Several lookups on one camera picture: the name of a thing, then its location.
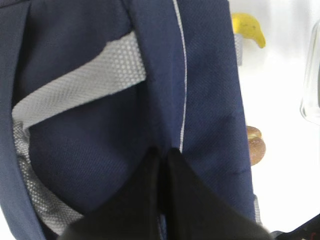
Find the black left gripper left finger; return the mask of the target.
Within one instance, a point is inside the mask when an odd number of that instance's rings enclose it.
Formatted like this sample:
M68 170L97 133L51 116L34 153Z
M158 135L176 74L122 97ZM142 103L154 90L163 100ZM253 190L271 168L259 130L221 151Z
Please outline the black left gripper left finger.
M61 240L158 240L157 148L141 163L118 192L94 211L71 223Z

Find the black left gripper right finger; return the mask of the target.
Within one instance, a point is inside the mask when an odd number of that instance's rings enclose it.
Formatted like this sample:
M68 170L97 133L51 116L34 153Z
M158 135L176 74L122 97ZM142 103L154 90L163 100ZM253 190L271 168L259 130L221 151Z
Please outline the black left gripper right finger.
M181 152L165 160L169 240L270 240L272 236L242 216L203 184Z

